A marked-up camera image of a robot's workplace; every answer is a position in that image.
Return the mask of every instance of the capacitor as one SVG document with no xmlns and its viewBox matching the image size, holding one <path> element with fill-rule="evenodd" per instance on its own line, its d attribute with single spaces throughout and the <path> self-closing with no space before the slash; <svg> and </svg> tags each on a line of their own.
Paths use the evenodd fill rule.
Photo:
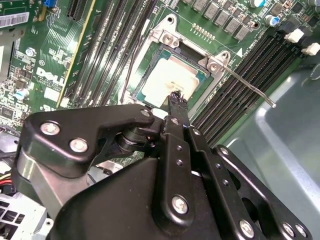
<svg viewBox="0 0 320 240">
<path fill-rule="evenodd" d="M 277 16 L 267 15 L 264 19 L 264 22 L 270 27 L 275 27 L 279 24 L 280 19 Z"/>
<path fill-rule="evenodd" d="M 250 0 L 250 6 L 253 8 L 263 7 L 266 3 L 266 0 Z"/>
<path fill-rule="evenodd" d="M 307 0 L 306 3 L 310 6 L 320 6 L 320 0 Z"/>
<path fill-rule="evenodd" d="M 34 48 L 32 47 L 28 47 L 26 50 L 25 50 L 25 54 L 28 56 L 28 57 L 35 57 L 37 55 L 37 52 Z"/>
<path fill-rule="evenodd" d="M 14 97 L 18 100 L 24 100 L 25 98 L 27 98 L 29 96 L 29 90 L 26 88 L 20 89 L 18 90 L 15 94 Z"/>
</svg>

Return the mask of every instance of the barcode sticker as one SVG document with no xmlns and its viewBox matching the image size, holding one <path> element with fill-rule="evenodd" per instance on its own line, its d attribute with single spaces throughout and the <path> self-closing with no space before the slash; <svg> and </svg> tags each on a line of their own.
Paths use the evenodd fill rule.
<svg viewBox="0 0 320 240">
<path fill-rule="evenodd" d="M 0 16 L 0 28 L 24 24 L 29 20 L 29 12 Z"/>
</svg>

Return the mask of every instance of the surface-mount component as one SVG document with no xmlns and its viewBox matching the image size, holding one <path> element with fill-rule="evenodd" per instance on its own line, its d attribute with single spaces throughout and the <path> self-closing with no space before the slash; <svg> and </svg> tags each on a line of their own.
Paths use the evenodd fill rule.
<svg viewBox="0 0 320 240">
<path fill-rule="evenodd" d="M 295 14 L 301 12 L 303 9 L 303 5 L 300 2 L 296 2 L 296 4 L 291 8 L 291 11 L 294 12 Z"/>
<path fill-rule="evenodd" d="M 192 7 L 198 12 L 201 12 L 205 5 L 207 4 L 208 0 L 195 0 Z"/>
<path fill-rule="evenodd" d="M 249 28 L 246 26 L 241 26 L 240 30 L 234 35 L 236 39 L 239 41 L 243 40 L 246 35 L 250 32 Z"/>
<path fill-rule="evenodd" d="M 235 18 L 232 18 L 231 21 L 226 25 L 224 30 L 230 34 L 233 34 L 239 25 L 240 22 Z"/>
<path fill-rule="evenodd" d="M 277 2 L 271 8 L 270 13 L 275 16 L 278 16 L 283 10 L 284 10 L 284 7 L 280 3 Z"/>
<path fill-rule="evenodd" d="M 203 15 L 206 18 L 212 20 L 216 16 L 218 10 L 219 10 L 219 7 L 216 4 L 214 4 L 213 2 L 211 2 L 209 7 L 207 8 L 207 10 L 204 12 Z"/>
<path fill-rule="evenodd" d="M 222 27 L 223 25 L 225 25 L 226 21 L 228 20 L 228 17 L 229 14 L 226 11 L 222 10 L 216 18 L 216 20 L 214 21 L 214 23 Z"/>
</svg>

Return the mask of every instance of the gray metal panel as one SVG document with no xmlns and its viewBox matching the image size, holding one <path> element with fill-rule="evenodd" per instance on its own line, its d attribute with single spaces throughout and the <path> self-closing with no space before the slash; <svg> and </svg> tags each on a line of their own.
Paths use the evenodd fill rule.
<svg viewBox="0 0 320 240">
<path fill-rule="evenodd" d="M 224 143 L 320 239 L 320 81 L 291 74 Z"/>
</svg>

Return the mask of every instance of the ram slot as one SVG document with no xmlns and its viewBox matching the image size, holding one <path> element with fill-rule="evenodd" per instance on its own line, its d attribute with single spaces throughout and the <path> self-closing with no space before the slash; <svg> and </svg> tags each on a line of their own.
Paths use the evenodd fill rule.
<svg viewBox="0 0 320 240">
<path fill-rule="evenodd" d="M 115 12 L 118 7 L 118 2 L 114 3 L 113 1 L 107 1 L 105 10 L 103 11 L 103 15 L 101 20 L 99 21 L 97 30 L 94 33 L 92 43 L 90 45 L 88 54 L 83 63 L 83 68 L 81 69 L 79 76 L 74 84 L 74 92 L 73 92 L 73 101 L 79 96 L 81 89 L 84 87 L 83 84 L 88 82 L 88 77 L 91 74 L 93 67 L 95 66 L 95 61 L 97 59 L 97 55 L 99 50 L 103 44 L 103 41 L 110 31 L 112 26 L 111 22 L 115 18 Z"/>
</svg>

